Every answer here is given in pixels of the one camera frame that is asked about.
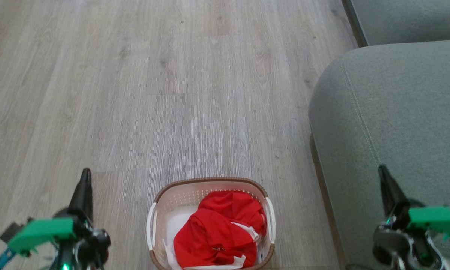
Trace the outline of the red garment with white trim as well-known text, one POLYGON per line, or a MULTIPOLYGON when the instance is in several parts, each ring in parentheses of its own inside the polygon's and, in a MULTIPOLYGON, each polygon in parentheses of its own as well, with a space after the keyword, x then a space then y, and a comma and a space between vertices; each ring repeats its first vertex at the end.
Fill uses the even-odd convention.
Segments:
POLYGON ((260 235, 216 211, 199 209, 176 233, 169 261, 182 270, 237 270, 256 265, 260 235))

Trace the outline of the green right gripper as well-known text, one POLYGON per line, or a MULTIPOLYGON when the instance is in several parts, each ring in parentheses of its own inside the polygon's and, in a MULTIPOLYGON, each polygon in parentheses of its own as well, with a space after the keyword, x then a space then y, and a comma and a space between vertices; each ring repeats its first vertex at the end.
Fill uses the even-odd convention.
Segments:
POLYGON ((376 260, 391 270, 450 270, 433 241, 437 234, 450 241, 450 208, 407 198, 386 165, 378 173, 386 219, 373 233, 376 260))

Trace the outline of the white and brown laundry basket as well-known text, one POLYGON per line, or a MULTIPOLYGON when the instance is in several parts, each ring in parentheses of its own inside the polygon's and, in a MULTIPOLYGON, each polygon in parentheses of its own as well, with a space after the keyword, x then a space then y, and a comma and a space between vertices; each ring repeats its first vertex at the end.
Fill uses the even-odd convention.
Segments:
POLYGON ((166 239, 167 221, 177 210, 191 209, 209 193, 215 191, 240 191, 259 200, 265 210, 267 233, 262 237, 259 258, 256 265, 244 270, 261 270, 274 255, 276 218, 272 201, 266 190, 257 182, 238 177, 208 177, 173 182, 156 195, 146 220, 146 241, 153 270, 172 270, 167 262, 163 241, 166 239))

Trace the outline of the red garment with white stripes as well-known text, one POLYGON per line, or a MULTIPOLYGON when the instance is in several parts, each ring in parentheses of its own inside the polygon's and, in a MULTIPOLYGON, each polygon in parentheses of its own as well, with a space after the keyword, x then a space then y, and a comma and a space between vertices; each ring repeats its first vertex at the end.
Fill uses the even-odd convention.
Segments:
POLYGON ((199 210, 211 210, 232 222, 252 227, 261 236, 267 234, 267 217, 262 204, 243 191, 214 191, 198 205, 199 210))

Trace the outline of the grey fabric sofa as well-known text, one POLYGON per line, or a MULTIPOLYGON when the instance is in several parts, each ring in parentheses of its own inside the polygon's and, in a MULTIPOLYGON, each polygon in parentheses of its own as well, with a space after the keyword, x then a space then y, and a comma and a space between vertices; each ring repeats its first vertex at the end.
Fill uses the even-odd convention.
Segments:
POLYGON ((372 253, 379 165, 407 197, 450 207, 450 40, 346 53, 321 75, 309 119, 346 270, 390 270, 372 253))

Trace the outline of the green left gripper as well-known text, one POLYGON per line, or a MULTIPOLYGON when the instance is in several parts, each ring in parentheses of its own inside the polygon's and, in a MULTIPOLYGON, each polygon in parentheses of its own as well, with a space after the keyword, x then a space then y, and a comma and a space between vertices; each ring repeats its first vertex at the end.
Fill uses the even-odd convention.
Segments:
POLYGON ((28 219, 7 248, 27 258, 43 244, 55 248, 49 270, 105 270, 111 239, 105 229, 93 226, 90 168, 83 169, 68 209, 50 219, 28 219))

